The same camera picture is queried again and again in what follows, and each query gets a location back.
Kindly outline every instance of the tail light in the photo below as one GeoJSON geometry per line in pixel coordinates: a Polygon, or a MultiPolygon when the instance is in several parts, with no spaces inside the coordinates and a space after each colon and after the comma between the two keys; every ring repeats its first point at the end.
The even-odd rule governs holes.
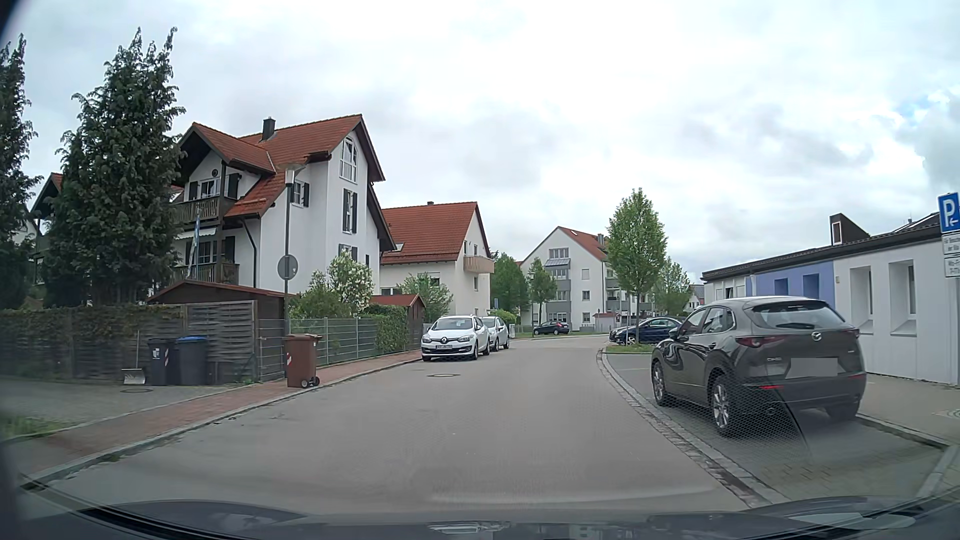
{"type": "Polygon", "coordinates": [[[736,342],[744,347],[756,349],[762,345],[775,343],[777,341],[782,341],[783,339],[786,339],[785,335],[757,335],[753,337],[737,337],[736,342]]]}

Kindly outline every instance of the car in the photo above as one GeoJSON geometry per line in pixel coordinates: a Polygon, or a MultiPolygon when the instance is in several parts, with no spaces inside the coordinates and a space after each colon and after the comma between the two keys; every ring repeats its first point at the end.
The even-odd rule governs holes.
{"type": "Polygon", "coordinates": [[[659,406],[709,407],[724,436],[752,415],[822,408],[856,417],[867,385],[860,330],[822,300],[765,296],[700,307],[651,353],[659,406]]]}
{"type": "Polygon", "coordinates": [[[503,322],[503,319],[495,316],[484,317],[483,324],[490,331],[490,341],[495,353],[500,350],[500,347],[510,349],[510,329],[507,328],[507,323],[503,322]]]}
{"type": "Polygon", "coordinates": [[[420,339],[425,362],[442,357],[477,359],[490,354],[490,330],[474,315],[447,315],[437,319],[420,339]]]}
{"type": "Polygon", "coordinates": [[[549,323],[543,323],[541,325],[534,327],[534,335],[541,333],[570,333],[570,325],[566,323],[561,323],[557,321],[551,321],[549,323]]]}
{"type": "Polygon", "coordinates": [[[628,343],[660,343],[667,337],[671,330],[679,327],[681,322],[673,317],[653,317],[645,321],[640,321],[639,338],[637,338],[636,327],[623,327],[616,329],[610,334],[610,341],[626,345],[628,343]]]}

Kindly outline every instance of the red brick sidewalk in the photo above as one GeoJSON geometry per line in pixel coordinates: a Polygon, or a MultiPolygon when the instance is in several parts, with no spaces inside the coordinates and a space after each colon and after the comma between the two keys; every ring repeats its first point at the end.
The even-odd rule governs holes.
{"type": "MultiPolygon", "coordinates": [[[[420,351],[379,356],[317,370],[321,384],[351,379],[420,358],[420,351]]],[[[150,410],[143,410],[52,435],[19,441],[8,447],[16,468],[33,475],[88,456],[157,437],[203,421],[213,421],[232,411],[303,392],[288,388],[286,380],[253,384],[150,410]]]]}

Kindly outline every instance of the black trash bin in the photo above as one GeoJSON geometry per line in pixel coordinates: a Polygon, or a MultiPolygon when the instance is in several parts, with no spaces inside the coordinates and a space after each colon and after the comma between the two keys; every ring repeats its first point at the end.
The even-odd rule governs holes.
{"type": "Polygon", "coordinates": [[[177,340],[152,338],[147,340],[150,350],[150,372],[147,383],[151,386],[177,384],[177,340]]]}
{"type": "Polygon", "coordinates": [[[207,340],[201,335],[188,335],[177,340],[180,384],[206,384],[206,346],[207,340]]]}

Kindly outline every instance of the brown trash bin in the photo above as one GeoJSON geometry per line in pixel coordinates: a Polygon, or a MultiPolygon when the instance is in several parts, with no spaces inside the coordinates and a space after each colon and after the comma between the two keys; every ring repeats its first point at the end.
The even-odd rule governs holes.
{"type": "Polygon", "coordinates": [[[291,333],[283,336],[287,386],[306,388],[320,384],[317,377],[317,340],[312,333],[291,333]]]}

